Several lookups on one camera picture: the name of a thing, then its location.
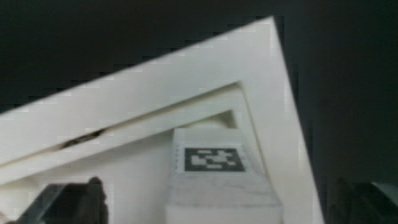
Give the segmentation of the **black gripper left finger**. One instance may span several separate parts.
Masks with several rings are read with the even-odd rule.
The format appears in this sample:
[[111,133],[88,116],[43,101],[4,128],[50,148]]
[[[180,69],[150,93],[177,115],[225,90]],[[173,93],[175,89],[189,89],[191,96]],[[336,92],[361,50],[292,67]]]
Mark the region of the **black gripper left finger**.
[[104,182],[50,184],[26,209],[17,224],[109,224]]

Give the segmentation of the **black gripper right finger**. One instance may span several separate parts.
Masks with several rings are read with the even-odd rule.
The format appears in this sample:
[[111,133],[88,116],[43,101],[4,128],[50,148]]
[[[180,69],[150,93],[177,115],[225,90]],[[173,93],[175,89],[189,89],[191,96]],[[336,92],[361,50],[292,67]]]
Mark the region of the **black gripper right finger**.
[[335,185],[328,224],[398,224],[398,186],[381,182]]

